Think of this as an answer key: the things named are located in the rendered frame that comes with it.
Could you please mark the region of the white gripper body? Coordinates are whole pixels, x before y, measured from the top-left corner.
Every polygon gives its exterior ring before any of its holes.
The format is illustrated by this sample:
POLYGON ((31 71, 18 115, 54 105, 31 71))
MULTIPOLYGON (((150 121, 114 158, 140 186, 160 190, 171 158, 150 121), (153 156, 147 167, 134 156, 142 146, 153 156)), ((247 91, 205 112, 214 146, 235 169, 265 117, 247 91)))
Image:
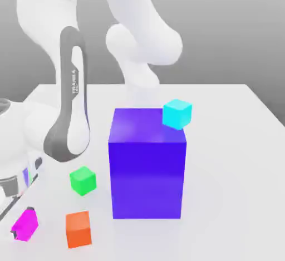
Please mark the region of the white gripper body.
POLYGON ((14 222, 28 207, 28 193, 19 198, 5 198, 0 202, 0 230, 10 230, 14 222))

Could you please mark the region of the small magenta cube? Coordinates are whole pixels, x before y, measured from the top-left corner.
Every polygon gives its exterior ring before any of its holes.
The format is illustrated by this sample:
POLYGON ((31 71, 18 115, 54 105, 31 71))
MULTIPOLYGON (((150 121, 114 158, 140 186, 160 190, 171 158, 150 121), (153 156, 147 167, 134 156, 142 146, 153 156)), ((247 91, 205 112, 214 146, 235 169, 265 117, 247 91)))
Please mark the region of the small magenta cube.
POLYGON ((27 207, 11 227, 11 233, 15 240, 27 242, 30 240, 37 228, 38 219, 36 211, 33 207, 27 207))

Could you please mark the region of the large purple box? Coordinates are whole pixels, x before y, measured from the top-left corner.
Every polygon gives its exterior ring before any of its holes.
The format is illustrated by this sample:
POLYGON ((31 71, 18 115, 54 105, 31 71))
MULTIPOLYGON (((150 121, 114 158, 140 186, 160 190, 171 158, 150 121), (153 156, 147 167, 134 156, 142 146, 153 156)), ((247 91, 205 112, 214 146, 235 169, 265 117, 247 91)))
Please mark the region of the large purple box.
POLYGON ((181 217, 186 137, 162 116, 162 109, 114 111, 108 150, 115 219, 181 217))

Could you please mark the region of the small orange cube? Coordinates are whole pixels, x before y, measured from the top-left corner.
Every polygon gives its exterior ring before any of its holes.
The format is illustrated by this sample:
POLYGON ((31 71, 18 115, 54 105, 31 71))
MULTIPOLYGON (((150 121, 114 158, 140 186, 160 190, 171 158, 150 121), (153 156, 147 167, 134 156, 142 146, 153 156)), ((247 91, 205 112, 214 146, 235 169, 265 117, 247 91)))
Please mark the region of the small orange cube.
POLYGON ((66 238, 69 248, 92 244, 90 217, 88 211, 66 215, 66 238))

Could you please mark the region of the small cyan cube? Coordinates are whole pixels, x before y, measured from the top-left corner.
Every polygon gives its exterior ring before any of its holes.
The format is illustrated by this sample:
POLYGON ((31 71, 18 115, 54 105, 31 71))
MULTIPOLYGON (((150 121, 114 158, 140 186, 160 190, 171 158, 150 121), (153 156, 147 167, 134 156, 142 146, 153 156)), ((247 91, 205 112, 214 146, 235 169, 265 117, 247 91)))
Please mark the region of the small cyan cube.
POLYGON ((191 122, 193 104, 173 99, 163 106, 163 125, 182 130, 191 122))

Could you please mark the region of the small green cube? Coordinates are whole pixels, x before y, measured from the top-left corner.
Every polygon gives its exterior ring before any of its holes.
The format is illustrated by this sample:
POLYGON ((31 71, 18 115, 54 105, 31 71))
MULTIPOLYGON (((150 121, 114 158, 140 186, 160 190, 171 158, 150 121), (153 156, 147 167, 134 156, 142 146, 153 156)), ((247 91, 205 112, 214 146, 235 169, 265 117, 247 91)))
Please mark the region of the small green cube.
POLYGON ((96 174, 86 166, 71 172, 70 182, 72 189, 81 196, 90 193, 97 187, 96 174))

